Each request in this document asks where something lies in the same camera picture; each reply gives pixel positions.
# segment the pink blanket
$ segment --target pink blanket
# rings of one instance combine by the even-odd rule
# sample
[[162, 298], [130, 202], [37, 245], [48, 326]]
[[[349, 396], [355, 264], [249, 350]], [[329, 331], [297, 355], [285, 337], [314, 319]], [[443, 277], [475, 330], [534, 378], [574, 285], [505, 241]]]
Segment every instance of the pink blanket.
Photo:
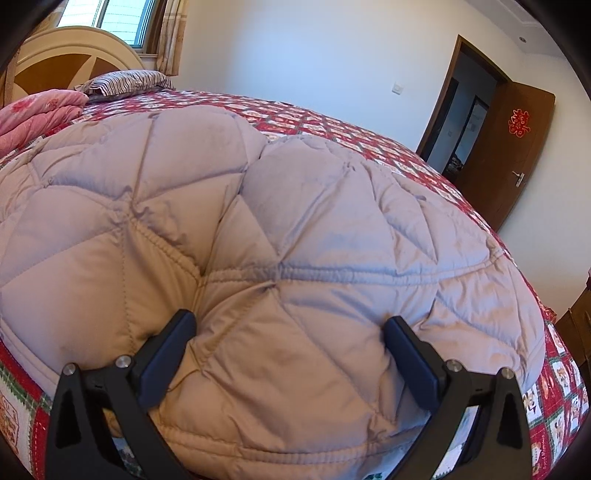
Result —
[[63, 106], [57, 110], [28, 118], [16, 128], [0, 136], [0, 158], [15, 148], [24, 147], [31, 140], [52, 128], [78, 118], [81, 114], [82, 108], [79, 106]]
[[10, 132], [34, 115], [52, 112], [63, 106], [82, 107], [87, 101], [84, 93], [75, 90], [47, 90], [29, 95], [0, 110], [0, 135]]

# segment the beige puffer jacket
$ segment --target beige puffer jacket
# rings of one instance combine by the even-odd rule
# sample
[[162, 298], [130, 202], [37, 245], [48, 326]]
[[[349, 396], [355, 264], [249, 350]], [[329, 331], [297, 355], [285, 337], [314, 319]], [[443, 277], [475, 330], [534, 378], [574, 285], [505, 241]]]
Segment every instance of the beige puffer jacket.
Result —
[[402, 315], [444, 358], [544, 358], [540, 310], [498, 243], [411, 180], [221, 109], [79, 124], [0, 171], [0, 331], [49, 394], [67, 362], [136, 352], [177, 309], [198, 334], [151, 415], [218, 480], [363, 479], [427, 415], [385, 350]]

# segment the metal screw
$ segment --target metal screw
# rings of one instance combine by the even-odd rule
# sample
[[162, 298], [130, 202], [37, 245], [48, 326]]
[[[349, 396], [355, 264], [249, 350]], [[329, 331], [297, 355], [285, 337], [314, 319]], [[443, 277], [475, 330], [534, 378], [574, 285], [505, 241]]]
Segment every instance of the metal screw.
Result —
[[62, 370], [63, 374], [66, 375], [67, 377], [69, 377], [70, 375], [74, 375], [75, 371], [76, 371], [75, 364], [67, 364], [64, 367], [64, 370]]
[[515, 378], [515, 372], [508, 367], [501, 369], [501, 375], [505, 377], [507, 380], [513, 380]]
[[115, 365], [117, 368], [127, 368], [131, 365], [131, 357], [129, 355], [121, 355], [115, 360]]
[[452, 372], [458, 373], [461, 372], [464, 369], [464, 366], [462, 365], [462, 363], [459, 360], [448, 360], [447, 362], [445, 362], [445, 366], [447, 367], [448, 370], [451, 370]]

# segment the ceiling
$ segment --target ceiling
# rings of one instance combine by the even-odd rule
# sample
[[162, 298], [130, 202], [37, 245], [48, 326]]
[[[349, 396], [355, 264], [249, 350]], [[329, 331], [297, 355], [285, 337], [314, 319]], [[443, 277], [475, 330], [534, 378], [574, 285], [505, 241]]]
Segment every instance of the ceiling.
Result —
[[525, 53], [564, 57], [549, 33], [516, 0], [466, 0], [503, 30]]

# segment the wooden cabinet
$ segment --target wooden cabinet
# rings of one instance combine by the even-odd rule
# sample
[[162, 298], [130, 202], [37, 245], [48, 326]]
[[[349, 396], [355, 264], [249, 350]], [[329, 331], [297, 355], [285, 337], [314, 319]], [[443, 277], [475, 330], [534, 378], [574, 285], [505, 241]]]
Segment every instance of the wooden cabinet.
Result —
[[587, 390], [591, 391], [591, 290], [585, 289], [556, 323], [556, 330], [579, 366]]

